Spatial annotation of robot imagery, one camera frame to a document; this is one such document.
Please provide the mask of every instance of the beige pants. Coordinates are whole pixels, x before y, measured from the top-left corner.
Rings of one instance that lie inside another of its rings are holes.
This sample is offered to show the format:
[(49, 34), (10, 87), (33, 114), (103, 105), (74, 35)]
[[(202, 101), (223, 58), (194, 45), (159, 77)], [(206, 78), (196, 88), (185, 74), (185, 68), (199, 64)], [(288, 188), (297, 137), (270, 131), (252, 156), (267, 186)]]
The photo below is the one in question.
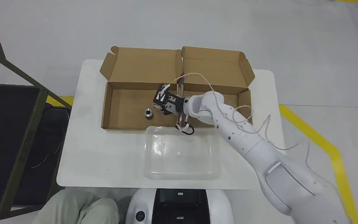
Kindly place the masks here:
[(114, 200), (91, 192), (61, 190), (41, 209), (32, 224), (118, 224)]

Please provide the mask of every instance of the open cardboard box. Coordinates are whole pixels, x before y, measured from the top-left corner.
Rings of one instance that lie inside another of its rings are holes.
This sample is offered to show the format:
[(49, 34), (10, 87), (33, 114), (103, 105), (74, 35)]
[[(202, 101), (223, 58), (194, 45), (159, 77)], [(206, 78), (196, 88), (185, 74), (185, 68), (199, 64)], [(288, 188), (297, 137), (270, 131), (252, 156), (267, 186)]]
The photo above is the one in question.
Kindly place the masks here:
[[(175, 78), (183, 73), (201, 73), (215, 91), (224, 95), (225, 103), (236, 108), (251, 105), (248, 85), (255, 78), (242, 52), (183, 47), (182, 50), (119, 48), (113, 46), (100, 72), (108, 80), (103, 103), (103, 129), (146, 129), (148, 126), (174, 127), (176, 117), (163, 115), (153, 107), (153, 98), (160, 84), (170, 83), (177, 89)], [(183, 95), (191, 96), (210, 91), (199, 75), (185, 77)], [(144, 116), (146, 108), (153, 110), (153, 119)], [(248, 117), (249, 108), (240, 112)], [(196, 119), (194, 127), (209, 127)]]

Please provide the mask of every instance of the table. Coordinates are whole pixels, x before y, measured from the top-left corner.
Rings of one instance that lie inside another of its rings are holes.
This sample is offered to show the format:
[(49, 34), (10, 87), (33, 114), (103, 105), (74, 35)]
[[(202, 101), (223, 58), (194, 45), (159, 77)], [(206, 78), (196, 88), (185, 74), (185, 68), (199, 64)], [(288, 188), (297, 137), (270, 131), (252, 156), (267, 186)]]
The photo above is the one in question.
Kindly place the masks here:
[[(215, 180), (146, 179), (144, 177), (145, 131), (101, 128), (103, 97), (107, 82), (99, 72), (102, 62), (102, 60), (85, 60), (82, 64), (57, 174), (59, 185), (111, 188), (259, 189), (253, 168), (224, 141), (220, 142), (221, 175)], [(278, 147), (285, 147), (274, 74), (267, 70), (254, 70), (254, 73), (256, 78), (249, 86), (252, 107), (255, 111), (253, 124), (256, 128), (260, 127), (271, 114), (268, 137)]]

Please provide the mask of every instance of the clear plastic tray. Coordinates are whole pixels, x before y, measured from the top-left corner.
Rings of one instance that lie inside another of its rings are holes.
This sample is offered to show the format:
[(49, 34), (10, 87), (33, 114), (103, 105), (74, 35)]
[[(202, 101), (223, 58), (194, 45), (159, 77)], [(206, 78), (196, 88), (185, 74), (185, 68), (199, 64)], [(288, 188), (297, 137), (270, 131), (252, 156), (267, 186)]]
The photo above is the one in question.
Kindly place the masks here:
[(150, 179), (216, 179), (220, 174), (218, 136), (213, 128), (196, 128), (191, 136), (176, 128), (145, 131), (144, 175)]

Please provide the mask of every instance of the floor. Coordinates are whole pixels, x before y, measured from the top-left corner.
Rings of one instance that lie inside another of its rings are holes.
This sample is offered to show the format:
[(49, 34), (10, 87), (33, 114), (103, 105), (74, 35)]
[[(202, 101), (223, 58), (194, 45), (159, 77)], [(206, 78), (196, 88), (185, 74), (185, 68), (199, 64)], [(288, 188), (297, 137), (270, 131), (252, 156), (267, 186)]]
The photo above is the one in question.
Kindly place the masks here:
[[(62, 96), (74, 95), (82, 62), (103, 59), (113, 45), (241, 50), (253, 68), (273, 71), (279, 103), (340, 149), (358, 202), (358, 4), (2, 0), (0, 30), (8, 60)], [(3, 67), (0, 73), (0, 83), (26, 84)], [(309, 140), (284, 118), (282, 126), (287, 146), (302, 143), (289, 155), (304, 162)], [(314, 143), (308, 162), (335, 183), (328, 156)]]

